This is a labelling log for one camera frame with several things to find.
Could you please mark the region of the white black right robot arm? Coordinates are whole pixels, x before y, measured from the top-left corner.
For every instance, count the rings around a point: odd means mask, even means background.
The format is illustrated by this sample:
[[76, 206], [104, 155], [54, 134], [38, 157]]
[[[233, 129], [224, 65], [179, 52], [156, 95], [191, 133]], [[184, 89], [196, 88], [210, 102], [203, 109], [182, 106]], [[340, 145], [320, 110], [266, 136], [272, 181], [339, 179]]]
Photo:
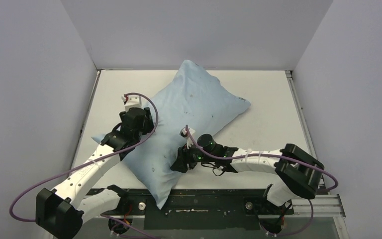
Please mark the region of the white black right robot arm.
[[173, 171], [186, 173], [197, 164], [207, 164], [221, 173], [252, 171], [278, 175], [280, 181], [269, 185], [261, 200], [268, 213], [274, 213], [293, 198], [311, 200], [317, 194], [324, 165], [295, 144], [271, 151], [252, 151], [223, 146], [210, 134], [201, 135], [196, 143], [189, 136], [186, 140], [177, 150]]

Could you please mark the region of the light blue pillowcase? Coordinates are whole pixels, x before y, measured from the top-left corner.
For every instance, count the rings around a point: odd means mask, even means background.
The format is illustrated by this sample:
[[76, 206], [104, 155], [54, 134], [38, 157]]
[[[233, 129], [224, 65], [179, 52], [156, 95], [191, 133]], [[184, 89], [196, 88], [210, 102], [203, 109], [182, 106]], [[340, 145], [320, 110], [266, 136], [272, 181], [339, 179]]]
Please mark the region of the light blue pillowcase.
[[250, 102], [227, 91], [220, 80], [196, 63], [186, 60], [169, 76], [161, 71], [104, 72], [92, 104], [90, 124], [102, 132], [94, 137], [101, 141], [119, 120], [123, 111], [121, 96], [141, 93], [151, 99], [144, 105], [159, 118], [156, 132], [144, 144], [128, 154], [96, 184], [103, 188], [115, 184], [122, 188], [145, 187], [161, 208], [181, 173], [172, 171], [177, 149], [185, 144], [180, 131], [189, 126], [197, 135], [216, 134]]

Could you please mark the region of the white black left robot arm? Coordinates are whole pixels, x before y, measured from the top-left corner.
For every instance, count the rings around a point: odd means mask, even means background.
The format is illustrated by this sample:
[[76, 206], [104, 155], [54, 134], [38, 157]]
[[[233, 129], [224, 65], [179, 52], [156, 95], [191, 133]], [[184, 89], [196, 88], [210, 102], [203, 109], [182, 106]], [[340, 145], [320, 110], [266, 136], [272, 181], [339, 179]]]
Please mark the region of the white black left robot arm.
[[128, 210], [126, 192], [110, 185], [86, 197], [96, 182], [142, 144], [141, 136], [154, 132], [149, 107], [131, 107], [120, 113], [121, 122], [105, 135], [93, 154], [67, 179], [36, 196], [35, 222], [58, 239], [72, 239], [90, 219], [113, 210]]

